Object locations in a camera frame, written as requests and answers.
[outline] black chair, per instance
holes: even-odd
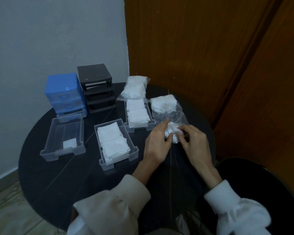
[[[266,207],[271,216],[271,225],[267,227],[271,234],[294,235],[294,195],[275,175],[243,158],[224,159],[216,168],[240,197]],[[203,223],[215,233],[218,217],[203,196],[197,201],[197,209]]]

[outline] baseboard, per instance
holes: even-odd
[[[18,181],[18,168],[14,168],[0,176],[0,192]]]

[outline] person's right hand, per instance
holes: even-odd
[[[189,161],[207,186],[213,188],[222,182],[218,171],[213,166],[206,134],[192,125],[182,125],[178,129],[189,134],[189,142],[186,142],[184,136],[177,133]]]

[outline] beige sleeve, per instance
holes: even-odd
[[[112,190],[74,204],[85,223],[82,230],[89,231],[75,234],[138,234],[137,218],[149,200],[146,187],[131,175],[125,175]]]

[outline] white wall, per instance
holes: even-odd
[[[0,175],[51,108],[47,76],[98,63],[126,81],[124,0],[0,0]]]

